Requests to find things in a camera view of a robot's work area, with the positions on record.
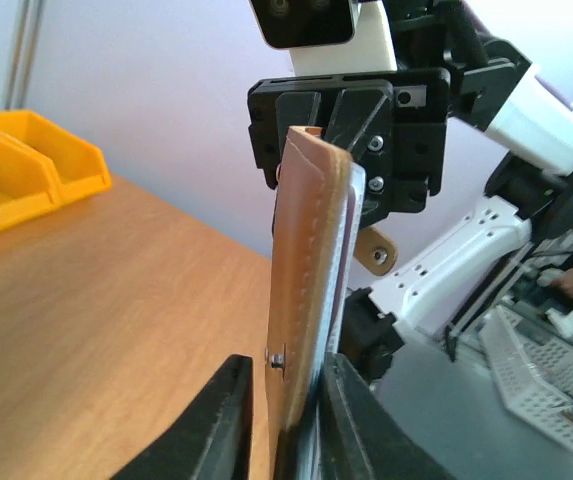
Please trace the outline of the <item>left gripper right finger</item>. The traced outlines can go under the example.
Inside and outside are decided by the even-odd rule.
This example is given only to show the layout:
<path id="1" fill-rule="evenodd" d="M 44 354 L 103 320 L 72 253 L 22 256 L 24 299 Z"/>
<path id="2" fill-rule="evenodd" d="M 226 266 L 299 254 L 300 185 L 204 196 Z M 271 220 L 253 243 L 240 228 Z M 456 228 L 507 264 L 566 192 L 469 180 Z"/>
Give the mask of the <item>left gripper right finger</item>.
<path id="1" fill-rule="evenodd" d="M 402 431 L 342 354 L 325 355 L 319 413 L 323 479 L 454 477 Z"/>

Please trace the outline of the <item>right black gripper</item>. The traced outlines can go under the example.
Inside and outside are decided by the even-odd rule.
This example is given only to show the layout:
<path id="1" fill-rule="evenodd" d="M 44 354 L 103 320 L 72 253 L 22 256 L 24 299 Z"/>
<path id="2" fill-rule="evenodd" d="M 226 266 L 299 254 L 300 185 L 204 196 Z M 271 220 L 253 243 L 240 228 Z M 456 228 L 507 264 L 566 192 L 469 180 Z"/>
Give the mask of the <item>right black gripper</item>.
<path id="1" fill-rule="evenodd" d="M 275 189 L 290 127 L 318 127 L 365 170 L 362 224 L 419 213 L 441 190 L 449 93 L 441 68 L 261 80 L 247 94 L 256 166 Z"/>

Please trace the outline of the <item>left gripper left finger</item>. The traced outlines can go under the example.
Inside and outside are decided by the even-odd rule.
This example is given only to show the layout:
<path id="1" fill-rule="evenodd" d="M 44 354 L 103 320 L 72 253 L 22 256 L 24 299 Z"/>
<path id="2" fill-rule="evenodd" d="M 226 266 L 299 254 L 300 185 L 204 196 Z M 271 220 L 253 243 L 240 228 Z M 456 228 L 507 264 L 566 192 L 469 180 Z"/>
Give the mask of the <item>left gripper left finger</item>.
<path id="1" fill-rule="evenodd" d="M 246 479 L 253 426 L 253 361 L 233 354 L 176 421 L 115 479 Z"/>

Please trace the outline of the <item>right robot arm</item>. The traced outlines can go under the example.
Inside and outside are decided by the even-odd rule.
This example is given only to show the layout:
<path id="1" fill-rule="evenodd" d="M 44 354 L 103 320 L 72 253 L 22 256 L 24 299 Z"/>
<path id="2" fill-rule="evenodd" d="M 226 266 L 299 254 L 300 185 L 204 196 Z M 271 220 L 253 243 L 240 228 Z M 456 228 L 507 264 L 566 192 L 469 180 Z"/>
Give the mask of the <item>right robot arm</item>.
<path id="1" fill-rule="evenodd" d="M 373 359 L 386 327 L 344 309 L 352 256 L 393 318 L 419 324 L 473 274 L 573 224 L 573 110 L 464 1 L 256 1 L 294 76 L 249 91 L 250 140 L 276 193 L 268 375 L 317 373 L 326 350 Z M 507 149 L 473 211 L 399 270 L 374 225 L 440 192 L 457 118 Z"/>

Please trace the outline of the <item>brown leather card holder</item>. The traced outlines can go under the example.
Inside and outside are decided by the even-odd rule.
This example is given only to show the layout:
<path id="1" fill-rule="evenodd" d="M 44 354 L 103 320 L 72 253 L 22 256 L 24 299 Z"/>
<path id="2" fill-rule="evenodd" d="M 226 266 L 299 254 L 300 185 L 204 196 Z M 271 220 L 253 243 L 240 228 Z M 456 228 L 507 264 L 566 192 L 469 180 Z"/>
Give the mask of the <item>brown leather card holder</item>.
<path id="1" fill-rule="evenodd" d="M 366 190 L 365 169 L 320 132 L 290 127 L 279 165 L 266 345 L 274 437 L 302 422 L 324 356 L 339 345 Z"/>

